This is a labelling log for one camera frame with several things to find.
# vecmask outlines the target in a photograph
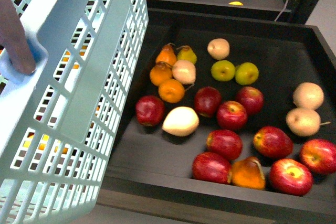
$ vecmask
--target plastic basket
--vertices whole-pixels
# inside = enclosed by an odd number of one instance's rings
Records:
[[[95,205],[148,25],[146,0],[30,0],[37,62],[0,72],[0,223],[67,223]]]

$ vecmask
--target floor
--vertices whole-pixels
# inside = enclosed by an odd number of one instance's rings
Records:
[[[336,0],[319,0],[313,13],[307,21],[307,25],[314,25],[319,28],[333,53],[336,55]],[[74,221],[72,224],[183,224],[175,220],[169,220],[154,216],[143,215],[120,209],[96,205],[93,211]]]

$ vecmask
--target apple stem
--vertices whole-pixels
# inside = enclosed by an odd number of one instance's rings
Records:
[[[331,122],[324,122],[324,123],[320,123],[320,125],[326,125],[326,124],[330,124]]]
[[[188,88],[186,88],[184,91],[187,91],[188,89],[190,89],[191,87],[195,86],[194,83],[190,84],[190,86]]]

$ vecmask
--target white pear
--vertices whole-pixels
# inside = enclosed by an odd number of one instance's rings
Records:
[[[168,113],[162,129],[175,136],[188,136],[197,129],[199,122],[198,115],[192,108],[180,106]]]
[[[293,93],[293,102],[297,107],[316,110],[324,101],[324,93],[320,86],[312,82],[303,82]]]
[[[178,60],[172,68],[173,77],[182,84],[194,84],[196,67],[188,60]]]
[[[315,110],[295,108],[288,112],[286,122],[295,135],[312,136],[320,130],[321,117]]]
[[[208,53],[216,60],[223,60],[230,54],[230,44],[226,39],[213,39],[208,44]]]

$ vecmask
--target red apple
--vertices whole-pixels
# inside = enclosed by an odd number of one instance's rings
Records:
[[[194,109],[199,115],[212,118],[221,104],[221,93],[213,87],[200,88],[194,98]]]
[[[309,169],[290,158],[283,158],[272,164],[269,181],[276,191],[296,196],[308,193],[314,183]]]
[[[237,131],[245,126],[247,112],[244,106],[236,101],[226,101],[217,110],[217,123],[226,130]]]
[[[305,142],[300,150],[301,162],[313,173],[327,175],[336,172],[336,144],[317,138]]]
[[[247,115],[255,115],[264,106],[263,93],[254,87],[242,87],[236,94],[235,101],[239,102],[246,109]]]
[[[230,184],[231,164],[217,153],[203,152],[193,162],[193,177],[198,180]]]
[[[163,120],[164,112],[163,101],[154,95],[141,97],[135,105],[136,119],[144,126],[158,125]]]
[[[281,129],[265,126],[255,134],[253,146],[265,157],[280,159],[292,153],[294,143]]]
[[[237,159],[243,149],[239,135],[230,130],[211,131],[206,140],[208,151],[219,154],[229,161]]]

